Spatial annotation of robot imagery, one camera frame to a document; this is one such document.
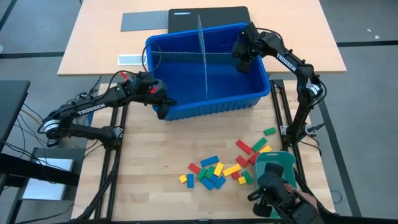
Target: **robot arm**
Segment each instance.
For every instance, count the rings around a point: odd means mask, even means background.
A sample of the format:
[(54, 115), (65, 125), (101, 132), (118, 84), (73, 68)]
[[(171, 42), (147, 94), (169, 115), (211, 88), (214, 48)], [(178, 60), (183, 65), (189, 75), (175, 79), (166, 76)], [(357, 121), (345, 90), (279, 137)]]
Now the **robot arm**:
[(44, 133), (49, 139), (48, 147), (58, 144), (58, 141), (67, 136), (98, 139), (105, 148), (115, 149), (120, 147), (119, 137), (113, 127), (92, 128), (72, 121), (84, 114), (106, 107), (128, 105), (130, 102), (139, 102), (145, 105), (157, 105), (157, 117), (164, 119), (169, 106), (177, 102), (168, 98), (167, 88), (162, 80), (155, 79), (152, 75), (134, 75), (131, 79), (108, 88), (102, 95), (62, 105), (58, 110), (51, 112), (44, 120)]
[(287, 127), (285, 138), (290, 145), (296, 145), (306, 133), (305, 120), (315, 102), (320, 99), (324, 84), (319, 80), (319, 75), (314, 73), (313, 66), (306, 64), (293, 54), (293, 50), (285, 48), (282, 37), (275, 32), (258, 33), (253, 23), (247, 25), (240, 33), (235, 43), (233, 57), (239, 58), (241, 63), (237, 69), (248, 73), (251, 62), (257, 56), (271, 55), (283, 63), (297, 77), (298, 106), (293, 123)]

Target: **yellow block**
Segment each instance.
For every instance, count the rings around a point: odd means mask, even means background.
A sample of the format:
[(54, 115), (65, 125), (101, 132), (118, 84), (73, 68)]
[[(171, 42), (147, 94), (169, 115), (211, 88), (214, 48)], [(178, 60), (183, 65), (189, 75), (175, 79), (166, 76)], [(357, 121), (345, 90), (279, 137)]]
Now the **yellow block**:
[(217, 163), (216, 169), (214, 170), (214, 175), (220, 176), (221, 171), (223, 170), (224, 164)]
[(236, 171), (241, 170), (241, 166), (239, 164), (233, 165), (228, 169), (223, 170), (224, 176), (228, 176)]
[(183, 183), (185, 183), (187, 181), (187, 176), (184, 174), (184, 175), (181, 175), (180, 176), (180, 182), (183, 184)]
[(239, 184), (245, 184), (246, 183), (246, 178), (240, 177), (238, 178)]
[(271, 147), (266, 146), (266, 147), (264, 147), (263, 149), (260, 150), (260, 153), (263, 153), (263, 152), (271, 152), (271, 151), (272, 151)]

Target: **green container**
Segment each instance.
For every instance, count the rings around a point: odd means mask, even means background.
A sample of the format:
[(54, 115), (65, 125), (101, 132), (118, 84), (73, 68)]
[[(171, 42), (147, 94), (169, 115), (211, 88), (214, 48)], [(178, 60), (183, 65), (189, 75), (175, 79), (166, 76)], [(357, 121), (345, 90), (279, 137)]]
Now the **green container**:
[[(293, 170), (293, 165), (295, 162), (294, 156), (289, 152), (263, 152), (257, 156), (256, 163), (254, 164), (254, 180), (256, 183), (255, 190), (259, 188), (257, 179), (264, 174), (264, 169), (266, 168), (266, 164), (268, 162), (282, 165), (284, 167), (282, 178), (290, 183), (295, 189), (297, 188)], [(280, 218), (274, 208), (272, 209), (270, 218)]]

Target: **wooden table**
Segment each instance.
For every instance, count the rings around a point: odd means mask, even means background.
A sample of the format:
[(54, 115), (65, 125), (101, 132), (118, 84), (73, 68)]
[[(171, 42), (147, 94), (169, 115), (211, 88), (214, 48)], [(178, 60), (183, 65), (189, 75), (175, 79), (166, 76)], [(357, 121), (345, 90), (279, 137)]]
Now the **wooden table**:
[[(291, 113), (295, 114), (299, 105), (296, 82), (285, 81), (285, 88)], [(101, 85), (99, 92), (105, 89), (106, 85)], [(109, 125), (111, 113), (111, 108), (95, 112), (93, 126)], [(250, 109), (172, 122), (158, 120), (151, 106), (131, 103), (124, 131), (113, 220), (256, 218), (252, 213), (253, 203), (246, 198), (254, 191), (254, 184), (239, 185), (229, 176), (220, 190), (209, 191), (196, 179), (195, 187), (188, 189), (178, 177), (190, 173), (189, 163), (199, 165), (202, 159), (210, 156), (217, 155), (226, 167), (236, 164), (238, 155), (248, 158), (235, 142), (242, 139), (253, 145), (263, 137), (262, 131), (271, 127), (277, 127), (271, 94)], [(274, 151), (280, 150), (278, 134), (267, 137), (267, 140)], [(311, 139), (304, 141), (315, 144)], [(334, 210), (317, 149), (304, 144), (299, 144), (299, 148), (308, 186), (327, 209)], [(98, 189), (103, 157), (104, 149), (99, 148), (84, 161), (73, 218), (82, 213)], [(252, 166), (247, 170), (252, 174)], [(106, 211), (106, 205), (107, 200), (104, 200), (103, 211)]]
[[(123, 13), (226, 6), (246, 6), (257, 27), (279, 32), (286, 47), (311, 63), (317, 73), (346, 71), (318, 0), (84, 0), (58, 75), (142, 70), (141, 66), (118, 66), (118, 56), (141, 54), (148, 37), (165, 34), (167, 29), (121, 32)], [(269, 73), (290, 73), (272, 57), (263, 61)]]

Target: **wooden block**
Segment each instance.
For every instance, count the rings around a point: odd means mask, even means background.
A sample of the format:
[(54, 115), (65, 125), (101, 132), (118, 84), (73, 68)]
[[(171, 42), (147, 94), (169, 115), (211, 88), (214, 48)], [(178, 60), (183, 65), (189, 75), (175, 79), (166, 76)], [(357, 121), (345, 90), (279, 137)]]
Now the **wooden block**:
[(254, 165), (254, 163), (256, 162), (257, 156), (260, 154), (260, 152), (256, 152), (254, 153), (253, 156), (250, 157), (250, 159), (248, 159), (248, 162), (250, 162), (250, 164)]
[(218, 180), (218, 176), (216, 176), (215, 174), (213, 174), (210, 178), (210, 181), (212, 181), (213, 183), (217, 182)]
[(241, 166), (239, 164), (233, 165), (228, 169), (223, 170), (224, 176), (228, 176), (238, 170), (241, 170)]
[(238, 178), (239, 184), (244, 184), (246, 183), (246, 179), (244, 177)]
[(247, 144), (245, 144), (242, 140), (238, 140), (236, 142), (236, 145), (239, 146), (248, 155), (250, 155), (253, 152), (253, 150)]
[(198, 180), (202, 180), (205, 177), (205, 174), (207, 173), (207, 169), (206, 168), (202, 168), (200, 170), (200, 173), (197, 176)]
[(214, 170), (215, 170), (215, 169), (216, 169), (215, 167), (210, 166), (210, 167), (208, 168), (206, 174), (205, 174), (205, 177), (211, 179), (211, 177), (212, 177), (213, 174), (214, 174)]
[(236, 180), (241, 177), (241, 174), (239, 173), (239, 171), (236, 171), (235, 173), (232, 173), (231, 176), (234, 180)]
[(274, 134), (274, 133), (276, 133), (276, 129), (275, 128), (269, 128), (269, 129), (264, 130), (264, 134), (266, 136), (268, 136), (270, 134)]
[(253, 183), (253, 178), (251, 178), (251, 176), (250, 176), (250, 174), (249, 174), (249, 172), (247, 170), (242, 172), (242, 176), (246, 180), (246, 183), (248, 183), (248, 184)]
[(217, 163), (216, 169), (214, 170), (214, 175), (220, 176), (221, 171), (223, 171), (224, 164)]
[(206, 177), (201, 180), (202, 184), (209, 190), (212, 190), (214, 187), (214, 183), (207, 179)]
[(260, 150), (265, 144), (267, 143), (267, 140), (265, 138), (261, 138), (253, 147), (253, 151), (257, 152)]
[(179, 178), (180, 178), (181, 184), (183, 184), (183, 183), (185, 183), (187, 181), (187, 176), (185, 174), (181, 175)]
[(271, 151), (272, 151), (271, 147), (270, 147), (270, 146), (266, 146), (266, 147), (264, 147), (264, 148), (262, 148), (262, 149), (260, 150), (260, 153), (263, 153), (263, 152), (271, 152)]
[(187, 187), (193, 188), (193, 174), (188, 174), (187, 179)]
[(243, 168), (246, 168), (248, 166), (248, 162), (242, 156), (238, 156), (236, 158), (236, 162), (243, 166)]
[(220, 189), (221, 186), (225, 183), (225, 181), (226, 181), (226, 179), (223, 176), (219, 177), (217, 182), (214, 183), (214, 187), (217, 189)]
[(202, 167), (205, 167), (205, 166), (208, 166), (208, 165), (212, 165), (213, 163), (216, 163), (218, 161), (219, 161), (218, 160), (218, 156), (213, 156), (213, 157), (210, 157), (210, 158), (207, 158), (207, 159), (204, 159), (204, 160), (200, 161), (200, 165)]
[(194, 163), (191, 162), (191, 164), (189, 164), (188, 169), (190, 169), (192, 172), (199, 174), (200, 173), (200, 168), (198, 166), (196, 166)]

